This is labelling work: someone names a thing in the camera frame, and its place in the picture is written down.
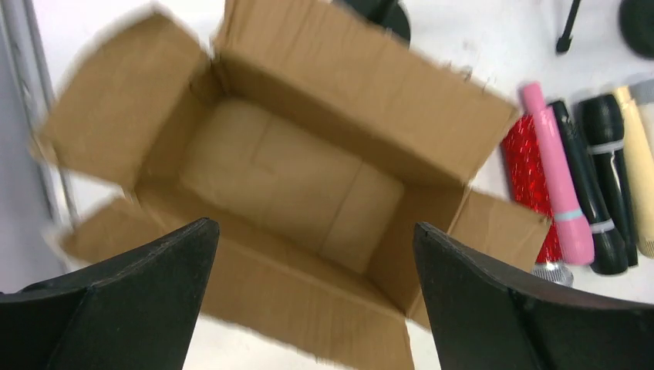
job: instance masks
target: white table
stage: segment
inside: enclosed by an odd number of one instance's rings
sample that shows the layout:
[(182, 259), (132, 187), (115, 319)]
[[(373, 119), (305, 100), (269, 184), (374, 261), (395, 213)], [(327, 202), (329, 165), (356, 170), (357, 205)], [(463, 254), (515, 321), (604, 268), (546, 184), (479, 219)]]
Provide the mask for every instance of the white table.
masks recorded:
[[(102, 28), (146, 0), (34, 0), (52, 81), (56, 89), (77, 53), (93, 43)], [(217, 0), (161, 0), (196, 32), (205, 45), (222, 18)], [(571, 0), (405, 0), (413, 28), (412, 47), (436, 63), (472, 68), (475, 79), (516, 100), (517, 87), (539, 80), (545, 93), (571, 101), (627, 82), (654, 76), (650, 62), (633, 56), (617, 27), (619, 0), (583, 2), (571, 51), (554, 53)], [(507, 196), (504, 167), (496, 151), (473, 181), (482, 191)], [(76, 206), (87, 215), (111, 194), (110, 184), (75, 176)], [(654, 303), (654, 262), (641, 257), (640, 266), (619, 277), (599, 277), (574, 268), (575, 287), (598, 294)], [(410, 324), (416, 367), (440, 368), (430, 334)], [(185, 365), (191, 369), (327, 369), (292, 348), (201, 318)]]

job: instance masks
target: microphone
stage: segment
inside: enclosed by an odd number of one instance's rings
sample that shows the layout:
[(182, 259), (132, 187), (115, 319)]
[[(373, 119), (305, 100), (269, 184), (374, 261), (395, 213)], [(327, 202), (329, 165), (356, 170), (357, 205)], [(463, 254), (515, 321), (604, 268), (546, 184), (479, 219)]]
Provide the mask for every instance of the microphone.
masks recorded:
[(534, 117), (563, 260), (567, 264), (590, 264), (595, 258), (591, 228), (577, 201), (552, 108), (545, 105), (537, 82), (524, 87), (522, 96), (527, 111)]
[(629, 91), (638, 106), (650, 151), (654, 149), (654, 79), (636, 83)]
[[(532, 116), (523, 116), (515, 123), (502, 140), (502, 149), (504, 149), (504, 159), (511, 179), (511, 193), (515, 201), (533, 211), (554, 218)], [(554, 222), (545, 237), (531, 273), (556, 284), (572, 286), (574, 277), (563, 263)]]
[(613, 95), (625, 121), (625, 162), (639, 237), (638, 249), (645, 256), (654, 257), (654, 158), (629, 88), (620, 87)]
[(554, 111), (561, 133), (561, 141), (565, 149), (565, 156), (568, 158), (568, 167), (579, 204), (591, 224), (593, 244), (595, 245), (595, 261), (591, 264), (591, 268), (597, 274), (621, 274), (629, 268), (625, 241), (615, 229), (602, 198), (602, 191), (597, 182), (592, 160), (588, 155), (588, 144), (580, 127), (568, 113), (565, 103), (557, 100), (550, 106)]
[(579, 103), (588, 150), (597, 171), (608, 213), (625, 241), (629, 266), (638, 264), (638, 234), (632, 208), (631, 190), (625, 164), (625, 127), (618, 101), (612, 94)]

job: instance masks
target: red microphone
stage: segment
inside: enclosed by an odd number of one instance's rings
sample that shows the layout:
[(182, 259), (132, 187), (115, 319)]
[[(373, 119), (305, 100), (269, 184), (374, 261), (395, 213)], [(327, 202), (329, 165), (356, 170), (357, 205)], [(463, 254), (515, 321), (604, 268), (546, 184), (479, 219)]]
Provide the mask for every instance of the red microphone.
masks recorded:
[[(553, 219), (533, 117), (521, 117), (502, 141), (502, 147), (515, 201)], [(574, 278), (563, 263), (554, 222), (531, 273), (556, 284), (572, 286)]]

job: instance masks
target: yellow microphone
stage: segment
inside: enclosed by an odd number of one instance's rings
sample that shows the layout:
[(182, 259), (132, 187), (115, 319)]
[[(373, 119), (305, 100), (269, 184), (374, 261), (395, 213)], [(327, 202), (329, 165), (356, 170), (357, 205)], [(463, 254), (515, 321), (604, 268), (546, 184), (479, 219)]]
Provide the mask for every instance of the yellow microphone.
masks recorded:
[(625, 122), (625, 162), (639, 235), (638, 249), (645, 256), (654, 257), (654, 157), (628, 86), (617, 88), (613, 95)]

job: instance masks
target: open cardboard box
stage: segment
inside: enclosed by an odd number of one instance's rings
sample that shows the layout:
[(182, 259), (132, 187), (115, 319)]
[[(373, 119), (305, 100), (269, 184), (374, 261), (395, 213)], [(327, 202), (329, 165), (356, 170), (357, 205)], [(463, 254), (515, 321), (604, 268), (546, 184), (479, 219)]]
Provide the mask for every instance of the open cardboard box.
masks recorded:
[(547, 232), (465, 185), (515, 108), (336, 5), (226, 2), (213, 58), (154, 12), (79, 64), (37, 149), (127, 197), (65, 252), (93, 263), (209, 216), (205, 313), (354, 368), (413, 368), (404, 318), (429, 325), (413, 225), (525, 270)]

